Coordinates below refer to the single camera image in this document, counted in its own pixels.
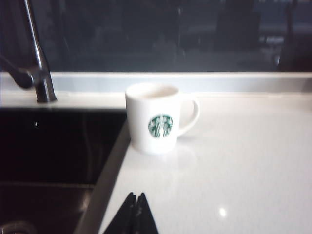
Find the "sink basin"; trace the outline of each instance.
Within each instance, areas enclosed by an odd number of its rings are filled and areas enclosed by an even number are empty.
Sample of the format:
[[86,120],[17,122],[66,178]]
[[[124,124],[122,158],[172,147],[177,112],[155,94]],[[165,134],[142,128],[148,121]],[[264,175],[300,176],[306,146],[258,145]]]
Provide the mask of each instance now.
[[117,110],[0,109],[0,230],[23,221],[72,233],[125,120]]

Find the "siren logo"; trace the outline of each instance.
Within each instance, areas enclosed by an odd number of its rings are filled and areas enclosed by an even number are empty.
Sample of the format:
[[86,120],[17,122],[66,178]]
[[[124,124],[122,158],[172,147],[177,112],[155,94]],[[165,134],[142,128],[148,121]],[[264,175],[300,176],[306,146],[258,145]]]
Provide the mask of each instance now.
[[169,115],[161,114],[150,120],[148,130],[153,137],[164,138],[170,134],[172,123],[172,118]]

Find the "white mug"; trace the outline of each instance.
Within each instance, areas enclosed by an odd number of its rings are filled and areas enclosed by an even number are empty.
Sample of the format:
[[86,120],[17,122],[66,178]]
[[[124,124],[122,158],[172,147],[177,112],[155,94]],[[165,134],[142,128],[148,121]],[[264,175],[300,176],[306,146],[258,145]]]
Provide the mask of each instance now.
[[[181,104],[187,100],[193,102],[193,115],[189,123],[180,128]],[[132,146],[153,155],[171,151],[177,137],[196,123],[200,112],[196,98],[182,98],[179,89],[160,83],[130,86],[126,90],[126,108]]]

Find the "faucet spout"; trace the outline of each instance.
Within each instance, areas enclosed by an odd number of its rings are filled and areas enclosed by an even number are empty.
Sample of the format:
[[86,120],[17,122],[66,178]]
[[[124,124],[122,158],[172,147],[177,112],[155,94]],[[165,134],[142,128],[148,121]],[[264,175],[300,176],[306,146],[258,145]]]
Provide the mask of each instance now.
[[24,0],[24,4],[37,65],[30,68],[18,68],[0,54],[0,67],[6,70],[21,88],[27,89],[35,87],[37,102],[51,102],[57,100],[57,98],[54,94],[50,69],[39,43],[30,1]]

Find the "backsplash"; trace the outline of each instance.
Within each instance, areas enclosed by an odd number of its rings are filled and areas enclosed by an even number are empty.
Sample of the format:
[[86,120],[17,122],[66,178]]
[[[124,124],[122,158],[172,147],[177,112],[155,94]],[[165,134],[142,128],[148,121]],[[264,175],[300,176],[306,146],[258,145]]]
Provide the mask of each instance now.
[[[310,0],[32,0],[51,71],[312,71]],[[22,0],[1,53],[34,64]]]

